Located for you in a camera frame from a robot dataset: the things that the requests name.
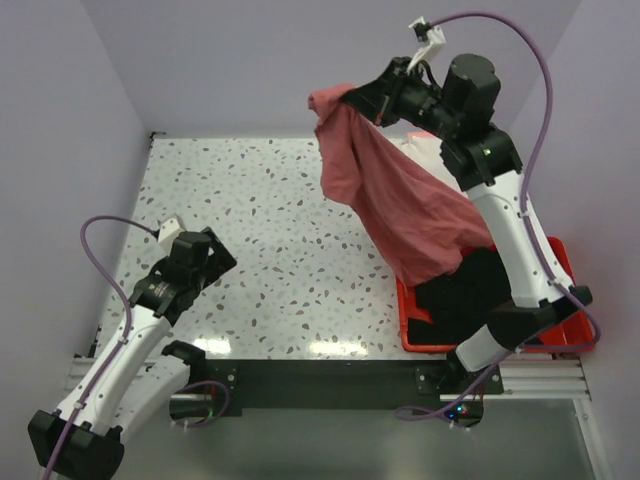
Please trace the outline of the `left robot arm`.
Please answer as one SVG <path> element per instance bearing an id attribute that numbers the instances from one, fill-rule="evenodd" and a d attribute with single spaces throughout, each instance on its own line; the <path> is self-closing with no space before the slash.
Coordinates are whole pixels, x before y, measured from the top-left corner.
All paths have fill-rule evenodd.
<path id="1" fill-rule="evenodd" d="M 53 411 L 37 411 L 28 424 L 44 478 L 112 478 L 126 443 L 174 394 L 199 390 L 207 400 L 184 429 L 209 425 L 230 404 L 230 386 L 207 374 L 200 348 L 173 341 L 149 356 L 236 261 L 212 229 L 188 231 L 176 217 L 154 235 L 166 255 L 121 297 L 124 316 L 102 353 Z"/>

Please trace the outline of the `pink polo shirt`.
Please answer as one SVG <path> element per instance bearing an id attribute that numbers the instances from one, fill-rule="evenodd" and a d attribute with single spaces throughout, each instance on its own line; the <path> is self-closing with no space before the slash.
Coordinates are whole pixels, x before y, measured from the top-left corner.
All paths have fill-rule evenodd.
<path id="1" fill-rule="evenodd" d="M 354 210 L 393 273 L 407 286 L 454 272 L 463 251 L 492 245 L 466 197 L 419 166 L 342 102 L 350 84 L 316 90 L 323 195 Z"/>

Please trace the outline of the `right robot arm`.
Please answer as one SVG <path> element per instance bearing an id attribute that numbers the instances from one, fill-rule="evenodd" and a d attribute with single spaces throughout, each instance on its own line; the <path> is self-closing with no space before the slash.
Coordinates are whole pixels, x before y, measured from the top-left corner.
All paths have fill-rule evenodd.
<path id="1" fill-rule="evenodd" d="M 444 166 L 479 211 L 503 262 L 511 300 L 448 353 L 444 381 L 459 393 L 481 380 L 528 340 L 589 305 L 590 289 L 574 283 L 553 254 L 531 201 L 523 192 L 523 164 L 511 137 L 491 121 L 501 89 L 493 63 L 456 56 L 443 85 L 395 57 L 374 81 L 342 96 L 374 125 L 400 120 L 441 141 Z"/>

